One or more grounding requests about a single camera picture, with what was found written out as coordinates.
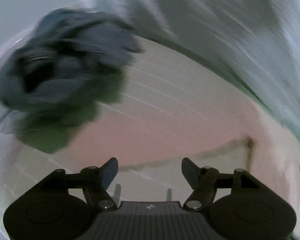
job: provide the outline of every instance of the dark gray fabric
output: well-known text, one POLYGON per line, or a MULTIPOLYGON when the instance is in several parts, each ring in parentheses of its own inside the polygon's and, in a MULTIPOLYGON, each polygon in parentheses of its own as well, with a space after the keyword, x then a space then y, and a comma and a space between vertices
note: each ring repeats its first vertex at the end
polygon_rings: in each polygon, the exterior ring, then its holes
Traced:
POLYGON ((27 113, 63 112, 85 103, 91 89, 101 97, 139 51, 131 29, 116 17, 53 11, 0 69, 0 101, 27 113))

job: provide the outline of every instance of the floor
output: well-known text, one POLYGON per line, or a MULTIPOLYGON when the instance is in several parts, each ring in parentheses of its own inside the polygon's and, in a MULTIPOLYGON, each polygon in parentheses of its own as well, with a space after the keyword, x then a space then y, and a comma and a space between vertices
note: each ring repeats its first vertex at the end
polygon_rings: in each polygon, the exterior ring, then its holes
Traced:
MULTIPOLYGON (((0 230, 7 206, 55 169, 68 173, 111 157, 120 172, 109 188, 120 200, 184 202, 191 189, 182 177, 182 157, 220 172, 250 172, 295 209, 300 202, 294 136, 223 79, 189 58, 140 39, 146 52, 128 67, 122 102, 101 105, 99 118, 82 127, 70 145, 48 155, 28 146, 2 185, 0 230), (249 162, 245 138, 257 143, 249 162), (287 172, 295 177, 287 179, 287 172)), ((71 194, 83 197, 79 190, 71 194)), ((219 191, 218 198, 229 191, 219 191)))

